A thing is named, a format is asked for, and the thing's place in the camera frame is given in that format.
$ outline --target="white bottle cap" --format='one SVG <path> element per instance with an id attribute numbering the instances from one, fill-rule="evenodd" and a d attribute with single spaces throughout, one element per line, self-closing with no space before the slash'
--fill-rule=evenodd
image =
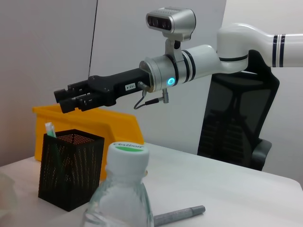
<path id="1" fill-rule="evenodd" d="M 148 159 L 149 151 L 144 145 L 114 142 L 108 147 L 107 169 L 114 175 L 144 176 Z"/>

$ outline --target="pen holder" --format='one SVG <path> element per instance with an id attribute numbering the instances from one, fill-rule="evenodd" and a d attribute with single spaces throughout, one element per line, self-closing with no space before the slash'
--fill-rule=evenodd
<path id="1" fill-rule="evenodd" d="M 99 186 L 104 138 L 79 130 L 44 135 L 38 197 L 71 211 Z"/>

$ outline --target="yellow bin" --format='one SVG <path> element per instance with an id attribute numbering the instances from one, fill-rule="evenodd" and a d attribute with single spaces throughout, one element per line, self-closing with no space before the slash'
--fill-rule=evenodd
<path id="1" fill-rule="evenodd" d="M 52 122 L 56 131 L 78 129 L 105 139 L 101 167 L 101 180 L 106 178 L 105 166 L 108 146 L 116 141 L 128 141 L 143 144 L 136 117 L 109 110 L 92 109 L 62 113 L 59 105 L 33 107 L 37 114 L 35 159 L 41 161 L 45 123 Z"/>

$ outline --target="white wall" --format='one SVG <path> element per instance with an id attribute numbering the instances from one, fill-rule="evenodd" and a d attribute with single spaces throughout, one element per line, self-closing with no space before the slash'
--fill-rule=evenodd
<path id="1" fill-rule="evenodd" d="M 148 29 L 148 12 L 176 6 L 192 9 L 197 26 L 192 40 L 182 49 L 202 44 L 216 48 L 216 31 L 221 27 L 226 0 L 113 0 L 99 1 L 90 75 L 109 76 L 138 68 L 145 57 L 164 54 L 166 38 Z M 117 100 L 111 110 L 137 116 L 146 142 L 197 153 L 210 77 L 169 89 L 169 104 L 156 104 L 134 110 L 141 93 Z M 148 94 L 146 100 L 160 97 Z"/>
<path id="2" fill-rule="evenodd" d="M 303 33 L 302 9 L 302 0 L 227 0 L 223 25 L 241 22 L 272 34 Z M 260 135 L 273 143 L 263 171 L 303 185 L 303 69 L 272 72 L 280 87 Z"/>
<path id="3" fill-rule="evenodd" d="M 87 78 L 96 0 L 0 1 L 0 166 L 34 155 L 33 106 Z"/>

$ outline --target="water bottle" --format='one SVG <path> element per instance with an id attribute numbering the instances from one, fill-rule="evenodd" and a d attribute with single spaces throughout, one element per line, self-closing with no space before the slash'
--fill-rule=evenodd
<path id="1" fill-rule="evenodd" d="M 142 178 L 149 151 L 140 144 L 115 142 L 107 153 L 107 178 L 92 196 L 83 227 L 153 227 Z"/>

